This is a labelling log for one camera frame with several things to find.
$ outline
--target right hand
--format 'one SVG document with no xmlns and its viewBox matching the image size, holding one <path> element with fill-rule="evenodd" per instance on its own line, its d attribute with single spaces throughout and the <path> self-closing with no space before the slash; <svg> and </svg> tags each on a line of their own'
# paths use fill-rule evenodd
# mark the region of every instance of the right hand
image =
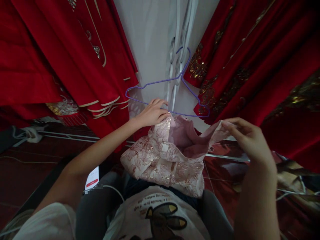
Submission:
<svg viewBox="0 0 320 240">
<path fill-rule="evenodd" d="M 225 121 L 234 124 L 227 125 L 222 122 L 222 126 L 237 140 L 252 162 L 275 164 L 267 141 L 258 126 L 242 118 L 229 118 Z"/>
</svg>

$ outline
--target metal rod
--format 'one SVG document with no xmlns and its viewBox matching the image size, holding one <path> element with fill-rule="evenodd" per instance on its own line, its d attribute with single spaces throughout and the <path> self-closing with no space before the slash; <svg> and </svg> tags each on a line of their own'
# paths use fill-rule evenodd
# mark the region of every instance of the metal rod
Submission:
<svg viewBox="0 0 320 240">
<path fill-rule="evenodd" d="M 38 131 L 42 133 L 51 133 L 51 134 L 57 134 L 57 135 L 65 135 L 65 136 L 74 136 L 74 137 L 82 137 L 82 138 L 92 138 L 92 139 L 100 139 L 98 137 L 89 137 L 89 136 L 82 136 L 82 135 L 74 135 L 74 134 L 68 134 L 68 133 L 55 133 L 55 132 L 47 132 L 47 131 Z"/>
<path fill-rule="evenodd" d="M 45 136 L 46 136 L 46 137 L 54 137 L 54 138 L 69 139 L 69 140 L 76 140 L 76 141 L 83 141 L 83 142 L 97 142 L 97 141 L 91 141 L 91 140 L 85 140 L 85 139 L 66 138 L 66 137 L 51 136 L 51 135 L 45 135 Z"/>
</svg>

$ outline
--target finger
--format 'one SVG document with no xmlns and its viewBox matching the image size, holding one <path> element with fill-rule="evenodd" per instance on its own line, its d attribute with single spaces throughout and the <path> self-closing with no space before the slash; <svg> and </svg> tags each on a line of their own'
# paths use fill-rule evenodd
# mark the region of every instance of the finger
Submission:
<svg viewBox="0 0 320 240">
<path fill-rule="evenodd" d="M 170 113 L 169 113 L 169 112 L 160 115 L 160 117 L 159 117 L 158 120 L 157 120 L 157 123 L 161 123 L 164 119 L 166 119 L 166 118 L 169 117 L 169 116 L 170 116 Z"/>
<path fill-rule="evenodd" d="M 168 110 L 167 109 L 160 109 L 160 114 L 162 115 L 162 114 L 166 114 L 166 113 L 168 113 Z"/>
<path fill-rule="evenodd" d="M 252 123 L 249 123 L 248 121 L 242 118 L 228 118 L 228 119 L 225 119 L 225 121 L 235 123 L 240 127 L 255 127 L 255 125 L 253 125 Z"/>
<path fill-rule="evenodd" d="M 154 100 L 153 104 L 158 104 L 160 101 L 163 101 L 163 100 L 160 99 L 160 98 L 156 98 L 156 99 Z"/>
<path fill-rule="evenodd" d="M 243 138 L 245 138 L 246 136 L 243 135 L 241 132 L 239 132 L 239 130 L 236 128 L 235 125 L 224 125 L 223 126 L 229 131 L 229 133 L 234 136 L 234 138 L 240 142 L 241 140 L 243 140 Z"/>
<path fill-rule="evenodd" d="M 165 101 L 165 100 L 163 100 L 163 99 L 161 99 L 161 100 L 157 103 L 157 106 L 161 107 L 163 104 L 168 105 L 168 102 Z"/>
<path fill-rule="evenodd" d="M 153 98 L 153 99 L 150 101 L 149 105 L 151 105 L 152 103 L 154 103 L 155 100 L 156 100 L 156 99 Z"/>
</svg>

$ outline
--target wire hanger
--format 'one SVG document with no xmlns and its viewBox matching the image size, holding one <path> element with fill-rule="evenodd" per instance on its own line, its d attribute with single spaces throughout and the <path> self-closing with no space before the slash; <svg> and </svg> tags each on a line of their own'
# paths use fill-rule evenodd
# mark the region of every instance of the wire hanger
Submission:
<svg viewBox="0 0 320 240">
<path fill-rule="evenodd" d="M 180 47 L 180 48 L 178 49 L 178 51 L 176 52 L 176 54 L 178 54 L 179 51 L 180 51 L 182 48 L 183 48 L 183 47 Z M 156 81 L 156 82 L 147 83 L 147 84 L 144 85 L 143 87 L 139 87 L 139 86 L 130 87 L 130 88 L 128 88 L 128 89 L 126 90 L 126 97 L 127 97 L 127 98 L 130 98 L 130 99 L 132 99 L 132 100 L 134 100 L 134 101 L 141 102 L 141 103 L 144 103 L 144 104 L 148 105 L 148 103 L 146 103 L 146 102 L 142 102 L 142 101 L 140 101 L 140 100 L 138 100 L 138 99 L 134 99 L 134 98 L 128 96 L 128 91 L 129 91 L 130 89 L 133 89 L 133 88 L 144 89 L 144 88 L 145 88 L 146 86 L 148 86 L 148 85 L 152 85 L 152 84 L 156 84 L 156 83 L 161 83 L 161 82 L 168 82 L 168 81 L 172 81 L 172 80 L 176 80 L 176 79 L 181 78 L 182 82 L 183 82 L 184 85 L 187 87 L 187 89 L 188 89 L 188 90 L 192 93 L 192 95 L 198 100 L 199 105 L 200 105 L 201 107 L 204 107 L 205 109 L 208 110 L 208 115 L 207 115 L 207 116 L 197 116 L 197 115 L 188 115 L 188 114 L 177 113 L 177 112 L 170 111 L 170 110 L 168 110 L 168 111 L 171 112 L 171 113 L 175 113 L 175 114 L 179 114 L 179 115 L 187 116 L 187 117 L 209 117 L 209 115 L 210 115 L 210 109 L 209 109 L 206 105 L 203 105 L 203 104 L 200 103 L 200 99 L 199 99 L 198 96 L 190 89 L 190 87 L 187 85 L 187 83 L 186 83 L 186 81 L 185 81 L 185 79 L 184 79 L 184 77 L 183 77 L 184 73 L 185 73 L 186 70 L 187 70 L 187 66 L 189 65 L 190 59 L 191 59 L 190 49 L 189 49 L 188 47 L 187 47 L 187 49 L 188 49 L 188 52 L 189 52 L 188 61 L 187 61 L 187 63 L 184 65 L 183 70 L 180 72 L 180 74 L 179 74 L 177 77 L 175 77 L 175 78 L 169 78 L 169 79 L 165 79 L 165 80 L 161 80 L 161 81 Z"/>
</svg>

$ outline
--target cream trim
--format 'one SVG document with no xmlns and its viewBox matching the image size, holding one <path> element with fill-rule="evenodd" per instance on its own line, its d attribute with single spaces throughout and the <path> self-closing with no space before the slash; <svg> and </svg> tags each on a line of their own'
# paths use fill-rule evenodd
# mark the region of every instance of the cream trim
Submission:
<svg viewBox="0 0 320 240">
<path fill-rule="evenodd" d="M 123 107 L 123 108 L 120 108 L 120 109 L 125 109 L 126 107 L 128 107 L 129 106 L 129 104 L 127 104 L 125 107 Z"/>
<path fill-rule="evenodd" d="M 102 113 L 99 113 L 98 115 L 93 114 L 94 117 L 99 117 L 102 116 L 103 114 L 105 114 L 106 110 L 104 110 Z"/>
<path fill-rule="evenodd" d="M 115 106 L 115 107 L 113 107 L 113 108 L 110 108 L 110 109 L 109 109 L 106 113 L 104 113 L 103 115 L 97 116 L 97 117 L 95 117 L 95 118 L 93 118 L 93 119 L 98 119 L 98 118 L 100 118 L 100 117 L 105 117 L 105 116 L 109 115 L 109 114 L 112 112 L 112 110 L 115 109 L 116 107 L 118 107 L 118 106 Z"/>
<path fill-rule="evenodd" d="M 106 63 L 107 63 L 106 53 L 104 52 L 104 48 L 103 48 L 102 42 L 101 42 L 101 40 L 100 40 L 99 33 L 98 33 L 98 31 L 97 31 L 96 25 L 94 24 L 94 21 L 93 21 L 91 12 L 90 12 L 90 10 L 89 10 L 88 4 L 87 4 L 87 0 L 84 0 L 84 2 L 86 3 L 86 6 L 87 6 L 87 9 L 88 9 L 88 12 L 89 12 L 89 15 L 90 15 L 92 24 L 93 24 L 93 26 L 94 26 L 94 29 L 96 30 L 96 33 L 97 33 L 97 35 L 98 35 L 98 38 L 99 38 L 99 41 L 100 41 L 100 44 L 101 44 L 101 48 L 102 48 L 103 55 L 104 55 L 104 63 L 102 64 L 102 66 L 105 67 L 105 66 L 106 66 Z"/>
<path fill-rule="evenodd" d="M 113 100 L 112 102 L 108 102 L 108 103 L 101 104 L 101 106 L 108 106 L 108 105 L 110 105 L 110 104 L 112 104 L 112 103 L 114 103 L 114 102 L 118 101 L 118 100 L 119 100 L 119 98 L 120 98 L 120 96 L 119 96 L 119 97 L 117 97 L 117 98 L 116 98 L 115 100 Z"/>
<path fill-rule="evenodd" d="M 128 99 L 127 101 L 122 102 L 122 103 L 114 103 L 113 105 L 119 105 L 119 104 L 123 104 L 123 103 L 129 102 L 129 101 L 130 101 L 130 99 Z"/>
<path fill-rule="evenodd" d="M 112 105 L 110 105 L 110 106 L 108 106 L 108 107 L 105 107 L 105 108 L 102 108 L 102 109 L 99 109 L 99 110 L 90 110 L 90 109 L 88 109 L 88 111 L 90 111 L 90 112 L 101 112 L 101 111 L 103 111 L 103 110 L 106 110 L 107 108 L 109 108 L 109 107 L 111 107 Z"/>
<path fill-rule="evenodd" d="M 97 8 L 97 11 L 98 11 L 98 13 L 99 13 L 100 19 L 101 19 L 101 21 L 102 21 L 102 18 L 101 18 L 101 14 L 100 14 L 100 11 L 99 11 L 99 7 L 98 7 L 97 0 L 94 0 L 94 4 L 96 5 L 96 8 Z"/>
<path fill-rule="evenodd" d="M 98 103 L 98 102 L 99 102 L 99 100 L 96 100 L 96 101 L 94 101 L 94 102 L 92 102 L 92 103 L 86 103 L 86 104 L 83 104 L 83 105 L 79 105 L 79 107 L 87 107 L 87 106 L 96 104 L 96 103 Z"/>
</svg>

